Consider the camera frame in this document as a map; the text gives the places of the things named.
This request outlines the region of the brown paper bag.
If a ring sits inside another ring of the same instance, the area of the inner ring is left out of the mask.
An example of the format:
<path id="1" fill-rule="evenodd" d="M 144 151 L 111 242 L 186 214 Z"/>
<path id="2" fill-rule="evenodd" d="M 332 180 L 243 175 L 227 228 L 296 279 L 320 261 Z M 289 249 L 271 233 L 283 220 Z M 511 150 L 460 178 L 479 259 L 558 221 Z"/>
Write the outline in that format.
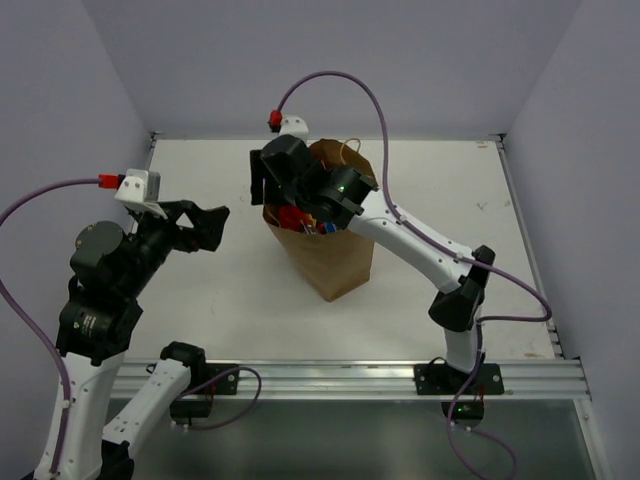
<path id="1" fill-rule="evenodd" d="M 369 161 L 333 139 L 310 145 L 313 157 L 325 168 L 325 180 L 311 197 L 298 205 L 269 204 L 264 198 L 262 216 L 302 277 L 324 300 L 331 302 L 370 279 L 374 242 L 346 229 L 365 195 L 377 185 Z M 317 226 L 331 222 L 338 231 L 308 234 L 283 229 L 276 218 L 280 206 L 292 205 L 311 215 Z"/>

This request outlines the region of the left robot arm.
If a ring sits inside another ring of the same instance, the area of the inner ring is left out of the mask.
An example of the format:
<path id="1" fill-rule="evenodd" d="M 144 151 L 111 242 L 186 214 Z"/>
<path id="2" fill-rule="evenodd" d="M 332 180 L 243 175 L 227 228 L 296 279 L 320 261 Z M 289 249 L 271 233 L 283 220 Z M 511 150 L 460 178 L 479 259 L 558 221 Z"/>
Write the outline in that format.
<path id="1" fill-rule="evenodd" d="M 227 207 L 202 209 L 181 200 L 131 207 L 137 229 L 128 233 L 99 221 L 76 237 L 73 275 L 59 315 L 54 352 L 59 387 L 37 479 L 99 479 L 131 473 L 134 448 L 181 393 L 208 379 L 204 352 L 174 342 L 159 362 L 161 376 L 135 395 L 114 428 L 105 425 L 116 375 L 143 310 L 138 298 L 173 251 L 214 252 Z"/>

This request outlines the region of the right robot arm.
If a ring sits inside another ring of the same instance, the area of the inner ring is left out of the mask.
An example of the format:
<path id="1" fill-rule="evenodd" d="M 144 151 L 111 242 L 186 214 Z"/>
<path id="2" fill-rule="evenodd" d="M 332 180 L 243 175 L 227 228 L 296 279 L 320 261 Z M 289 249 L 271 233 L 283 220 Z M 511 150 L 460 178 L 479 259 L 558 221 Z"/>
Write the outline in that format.
<path id="1" fill-rule="evenodd" d="M 453 242 L 389 202 L 370 162 L 336 140 L 280 135 L 251 151 L 250 168 L 253 204 L 292 207 L 363 236 L 428 279 L 437 290 L 428 315 L 444 331 L 447 384 L 464 393 L 480 382 L 478 315 L 493 250 Z"/>

